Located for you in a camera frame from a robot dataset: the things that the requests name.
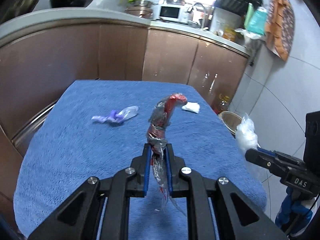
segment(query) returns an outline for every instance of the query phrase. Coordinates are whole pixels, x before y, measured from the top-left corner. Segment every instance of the kitchen cabinet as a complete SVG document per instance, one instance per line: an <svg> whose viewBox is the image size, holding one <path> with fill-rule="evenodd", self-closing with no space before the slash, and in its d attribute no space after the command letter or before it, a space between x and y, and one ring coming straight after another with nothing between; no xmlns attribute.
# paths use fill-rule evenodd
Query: kitchen cabinet
<svg viewBox="0 0 320 240"><path fill-rule="evenodd" d="M150 30L142 80L187 84L198 40Z"/></svg>
<svg viewBox="0 0 320 240"><path fill-rule="evenodd" d="M230 100L236 93L247 59L217 45L199 41L188 85L213 107L219 95Z"/></svg>
<svg viewBox="0 0 320 240"><path fill-rule="evenodd" d="M100 79L141 80L147 36L147 28L101 25Z"/></svg>
<svg viewBox="0 0 320 240"><path fill-rule="evenodd" d="M9 137L59 99L76 79L98 77L99 25L27 35L0 49L0 121Z"/></svg>
<svg viewBox="0 0 320 240"><path fill-rule="evenodd" d="M14 229L17 230L16 221L14 218L13 203L7 198L0 194L0 214L4 216L7 223Z"/></svg>
<svg viewBox="0 0 320 240"><path fill-rule="evenodd" d="M0 195L4 195L12 201L22 163L22 156L1 130L0 145Z"/></svg>

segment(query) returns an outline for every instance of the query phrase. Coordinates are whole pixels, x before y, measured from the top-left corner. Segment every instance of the cable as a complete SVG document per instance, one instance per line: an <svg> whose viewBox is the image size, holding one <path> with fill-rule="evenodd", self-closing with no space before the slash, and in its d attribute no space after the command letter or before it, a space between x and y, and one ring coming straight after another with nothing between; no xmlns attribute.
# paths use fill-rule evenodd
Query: cable
<svg viewBox="0 0 320 240"><path fill-rule="evenodd" d="M314 201L314 203L312 204L312 206L309 208L309 210L308 210L303 216L300 216L300 217L297 219L296 222L293 222L293 223L292 223L290 232L288 232L288 233L286 234L287 236L291 234L291 231L292 231L292 229L294 228L294 226L295 226L296 224L299 224L303 219L306 218L306 216L309 214L309 212L313 209L313 207L314 207L315 204L317 203L319 197L320 197L320 193L318 194L316 200Z"/></svg>

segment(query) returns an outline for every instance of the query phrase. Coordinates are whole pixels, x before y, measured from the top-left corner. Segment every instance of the plastic bottle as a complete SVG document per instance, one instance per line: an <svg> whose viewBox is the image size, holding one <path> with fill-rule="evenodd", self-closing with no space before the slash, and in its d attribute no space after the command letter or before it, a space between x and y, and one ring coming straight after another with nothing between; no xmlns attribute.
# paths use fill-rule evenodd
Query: plastic bottle
<svg viewBox="0 0 320 240"><path fill-rule="evenodd" d="M125 120L128 120L128 119L136 116L138 114L138 110L139 110L138 106L129 106L129 107L123 109L119 113L119 115L123 116L123 120L122 121L125 121Z"/></svg>
<svg viewBox="0 0 320 240"><path fill-rule="evenodd" d="M219 95L220 102L216 105L216 107L213 109L213 111L216 114L220 114L223 111L227 111L229 107L229 101L230 97L228 96L222 96L222 94Z"/></svg>

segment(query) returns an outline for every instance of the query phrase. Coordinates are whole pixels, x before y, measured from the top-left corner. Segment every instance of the white tissue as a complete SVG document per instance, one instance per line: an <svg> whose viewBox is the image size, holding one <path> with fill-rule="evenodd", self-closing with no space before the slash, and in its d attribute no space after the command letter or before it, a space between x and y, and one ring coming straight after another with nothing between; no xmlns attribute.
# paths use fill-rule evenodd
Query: white tissue
<svg viewBox="0 0 320 240"><path fill-rule="evenodd" d="M194 112L197 114L199 114L199 111L200 111L200 106L198 103L188 102L186 105L184 105L181 108L182 108L182 110L191 111L191 112Z"/></svg>

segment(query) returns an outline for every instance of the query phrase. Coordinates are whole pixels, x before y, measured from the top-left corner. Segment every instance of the faucet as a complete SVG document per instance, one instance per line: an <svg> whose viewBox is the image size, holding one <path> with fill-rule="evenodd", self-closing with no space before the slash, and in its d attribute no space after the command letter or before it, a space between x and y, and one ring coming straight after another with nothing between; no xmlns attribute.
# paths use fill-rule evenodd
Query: faucet
<svg viewBox="0 0 320 240"><path fill-rule="evenodd" d="M189 9L188 9L187 12L188 12L188 13L191 13L192 9L193 9L194 6L196 6L196 5L201 5L202 8L203 8L204 15L203 15L202 24L201 24L201 29L203 29L203 28L204 28L204 20L205 20L205 7L204 7L204 5L203 5L202 3L195 2L193 5L191 5L191 6L189 7Z"/></svg>

